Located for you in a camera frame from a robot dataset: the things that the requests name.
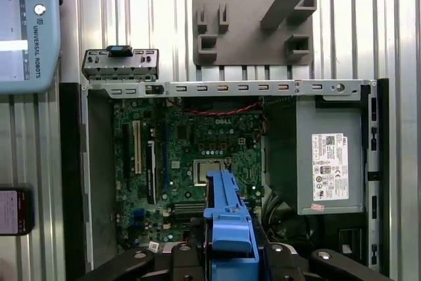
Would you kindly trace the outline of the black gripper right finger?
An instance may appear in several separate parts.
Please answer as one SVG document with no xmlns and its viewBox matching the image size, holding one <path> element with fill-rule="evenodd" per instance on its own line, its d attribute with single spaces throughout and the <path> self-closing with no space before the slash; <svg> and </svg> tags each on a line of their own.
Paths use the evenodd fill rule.
<svg viewBox="0 0 421 281">
<path fill-rule="evenodd" d="M 261 224 L 256 224 L 260 256 L 260 280 L 389 280 L 331 249 L 317 249 L 303 258 L 290 245 L 270 242 Z"/>
</svg>

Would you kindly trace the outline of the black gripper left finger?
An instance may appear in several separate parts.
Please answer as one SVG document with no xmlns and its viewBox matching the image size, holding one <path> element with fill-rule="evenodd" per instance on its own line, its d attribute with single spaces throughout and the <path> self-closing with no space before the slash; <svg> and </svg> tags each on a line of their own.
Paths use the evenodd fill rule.
<svg viewBox="0 0 421 281">
<path fill-rule="evenodd" d="M 168 252 L 129 249 L 86 273 L 80 280 L 204 280 L 205 220 L 190 220 L 190 237 Z"/>
</svg>

